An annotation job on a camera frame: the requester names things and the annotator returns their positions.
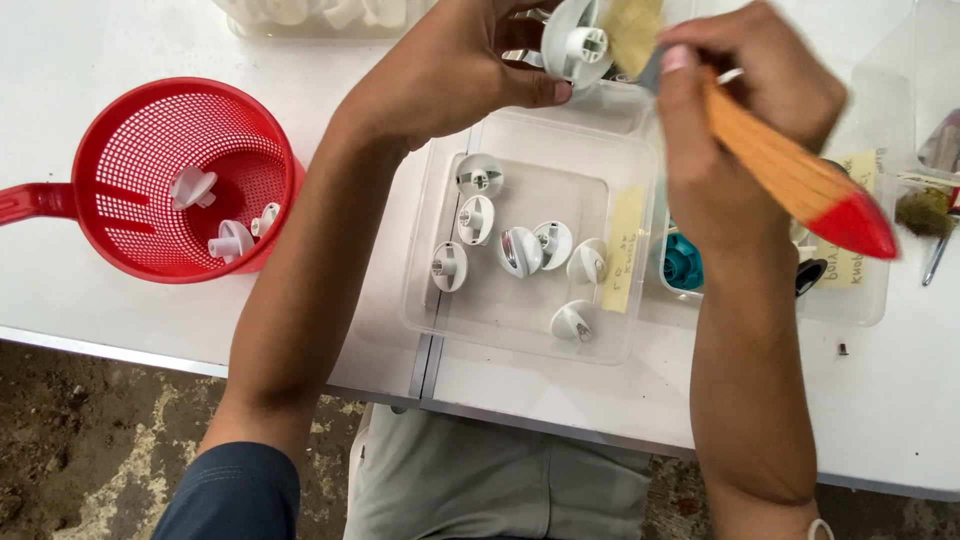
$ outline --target person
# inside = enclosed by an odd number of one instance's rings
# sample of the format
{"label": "person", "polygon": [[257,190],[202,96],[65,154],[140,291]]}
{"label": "person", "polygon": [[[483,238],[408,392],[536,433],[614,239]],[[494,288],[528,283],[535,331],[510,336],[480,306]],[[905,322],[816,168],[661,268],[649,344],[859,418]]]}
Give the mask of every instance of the person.
{"label": "person", "polygon": [[[537,5],[441,0],[333,114],[237,324],[223,400],[155,539],[295,538],[297,470],[400,162],[494,110],[570,99],[566,82],[501,60],[537,48],[542,25],[513,17]],[[738,99],[815,154],[846,90],[762,1],[666,28],[659,40],[670,209],[707,276],[690,415],[714,535],[827,538],[789,219],[710,135],[702,59],[742,67],[731,83]],[[648,457],[378,405],[345,538],[638,538]]]}

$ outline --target red basket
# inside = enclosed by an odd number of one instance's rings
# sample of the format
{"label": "red basket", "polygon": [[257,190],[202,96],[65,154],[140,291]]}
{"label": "red basket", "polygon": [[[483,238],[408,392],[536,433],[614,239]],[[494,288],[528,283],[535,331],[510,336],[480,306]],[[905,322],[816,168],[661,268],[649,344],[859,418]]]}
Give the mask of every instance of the red basket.
{"label": "red basket", "polygon": [[[170,183],[186,166],[217,173],[216,201],[174,210]],[[152,282],[191,283],[263,267],[293,206],[303,167],[274,117],[244,92],[207,79],[164,79],[111,103],[86,130],[70,184],[0,191],[0,225],[76,219],[117,268]],[[249,225],[269,203],[274,225],[226,264],[207,251],[220,222]]]}

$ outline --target dirt floor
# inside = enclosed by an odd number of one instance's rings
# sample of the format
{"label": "dirt floor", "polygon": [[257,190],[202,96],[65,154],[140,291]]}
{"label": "dirt floor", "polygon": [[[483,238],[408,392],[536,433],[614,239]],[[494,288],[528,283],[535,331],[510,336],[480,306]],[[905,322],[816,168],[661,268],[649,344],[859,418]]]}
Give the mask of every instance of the dirt floor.
{"label": "dirt floor", "polygon": [[[146,539],[193,458],[224,381],[0,341],[0,540]],[[299,538],[335,540],[363,405],[324,396]],[[648,540],[705,540],[695,463],[658,457]],[[960,538],[960,504],[821,486],[837,538]]]}

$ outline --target gray pants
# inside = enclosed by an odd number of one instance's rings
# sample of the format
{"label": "gray pants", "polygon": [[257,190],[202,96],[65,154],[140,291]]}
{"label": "gray pants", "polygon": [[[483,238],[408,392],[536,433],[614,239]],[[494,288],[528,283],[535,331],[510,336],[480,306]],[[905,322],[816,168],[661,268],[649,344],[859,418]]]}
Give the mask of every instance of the gray pants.
{"label": "gray pants", "polygon": [[345,540],[638,539],[650,455],[373,408]]}

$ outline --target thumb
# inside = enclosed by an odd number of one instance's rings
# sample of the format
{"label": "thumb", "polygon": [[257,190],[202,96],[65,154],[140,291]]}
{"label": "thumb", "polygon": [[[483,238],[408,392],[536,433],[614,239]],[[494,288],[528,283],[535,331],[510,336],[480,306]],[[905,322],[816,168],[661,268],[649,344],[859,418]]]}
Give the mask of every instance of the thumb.
{"label": "thumb", "polygon": [[704,103],[700,60],[687,45],[674,45],[663,55],[657,102],[668,170],[682,171],[685,165],[716,152]]}
{"label": "thumb", "polygon": [[570,83],[539,70],[504,66],[504,75],[500,107],[552,107],[566,103],[573,95]]}

